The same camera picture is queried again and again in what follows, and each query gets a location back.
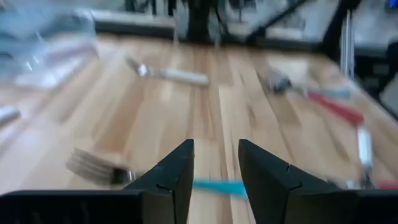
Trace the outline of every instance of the plastic bag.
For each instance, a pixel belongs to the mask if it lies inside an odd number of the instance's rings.
[[[62,81],[57,77],[68,76],[56,72],[60,67],[77,67],[78,60],[81,64],[95,54],[95,25],[88,11],[19,0],[0,13],[0,80],[55,87]]]

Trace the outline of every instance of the butcher block countertop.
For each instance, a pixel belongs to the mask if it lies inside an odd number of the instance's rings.
[[[264,92],[256,71],[266,77],[270,66],[296,84],[352,89],[352,98],[341,103],[364,113],[375,177],[398,177],[397,123],[322,55],[113,35],[99,36],[98,48],[99,57],[85,60],[56,88],[0,83],[0,104],[21,110],[19,119],[0,129],[1,193],[100,189],[66,169],[74,148],[147,170],[188,138],[195,140],[196,178],[240,179],[239,139],[320,178],[358,177],[356,130],[293,91]],[[126,57],[205,73],[211,85],[140,78]],[[189,223],[254,219],[246,200],[194,190]]]

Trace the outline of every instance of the fork tines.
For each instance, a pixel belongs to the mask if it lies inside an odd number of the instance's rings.
[[[118,182],[123,182],[124,175],[128,173],[128,170],[80,149],[74,150],[67,168],[76,175],[101,185],[122,184]]]

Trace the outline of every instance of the fork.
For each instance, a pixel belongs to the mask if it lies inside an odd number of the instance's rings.
[[[142,172],[117,166],[81,149],[74,150],[67,162],[67,169],[84,179],[100,185],[128,184],[143,175]]]
[[[208,86],[210,84],[209,78],[205,74],[171,69],[156,71],[149,68],[148,65],[140,63],[131,57],[127,58],[126,61],[140,77],[159,77],[200,86]]]

